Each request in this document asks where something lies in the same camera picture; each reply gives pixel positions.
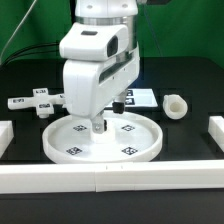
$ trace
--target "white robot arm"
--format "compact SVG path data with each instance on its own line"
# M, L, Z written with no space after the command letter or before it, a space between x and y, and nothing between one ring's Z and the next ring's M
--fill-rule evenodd
M67 110L106 130L105 106L122 113L126 89L139 74L136 0L78 0L76 23L60 43Z

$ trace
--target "black cable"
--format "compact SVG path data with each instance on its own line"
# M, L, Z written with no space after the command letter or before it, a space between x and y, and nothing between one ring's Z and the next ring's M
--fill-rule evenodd
M5 61L1 67L6 66L10 61L16 59L16 58L20 58L20 57L24 57L24 56L28 56L28 55L33 55L33 54L46 54L46 53L56 53L58 51L39 51L39 52L30 52L30 53L26 53L26 54L20 54L20 55L16 55L14 57L12 57L10 60Z
M152 37L153 37L153 40L154 40L154 42L155 42L155 45L156 45L156 47L157 47L157 49L158 49L159 55L160 55L160 57L163 57L162 50L161 50L161 48L160 48L158 39L157 39L157 37L156 37L155 30L154 30L154 28L153 28L153 25L152 25L152 23L151 23L151 20L150 20L150 17L149 17L149 15L148 15L148 12L147 12L147 9L146 9L146 6L145 6L145 5L143 6L143 9L144 9L144 15L145 15L145 18L146 18L146 21L147 21L149 30L150 30L150 32L151 32L151 34L152 34Z
M33 0L32 5L30 6L30 8L28 9L27 13L25 14L25 16L23 17L23 19L21 20L21 22L19 23L19 25L16 27L15 31L13 32L13 34L11 35L11 37L9 38L9 40L7 41L7 43L5 44L5 46L2 49L2 52L0 54L0 64L2 64L2 58L4 55L4 52L6 51L6 49L8 48L8 46L10 45L10 43L12 42L13 38L15 37L15 35L18 33L19 29L21 28L21 26L24 24L24 22L26 21L27 17L29 16L30 12L32 11L32 9L34 8L35 4L37 3L38 0Z
M29 47L25 47L23 49L20 49L16 52L14 52L13 54L11 54L1 65L1 67L3 66L6 66L10 61L18 58L18 57L22 57L22 56L26 56L26 55L31 55L31 54L39 54L39 52L30 52L30 53L27 53L27 54L23 54L27 51L30 51L30 50L34 50L34 49L39 49L39 48L45 48L45 47L54 47L54 46L58 46L59 43L58 42L52 42L52 43L46 43L46 44L37 44L37 45L32 45L32 46L29 46Z
M76 7L75 0L70 0L70 12L71 12L72 24L75 22L75 7Z
M46 44L36 44L36 45L31 45L29 47L25 47L22 48L16 52L14 52L13 54L11 54L6 60L8 60L10 57L13 57L15 55L19 55L21 53L24 53L26 51L30 51L30 50L34 50L34 49L38 49L38 48L44 48L44 47L54 47L54 46L58 46L59 43L58 42L52 42L52 43L46 43Z

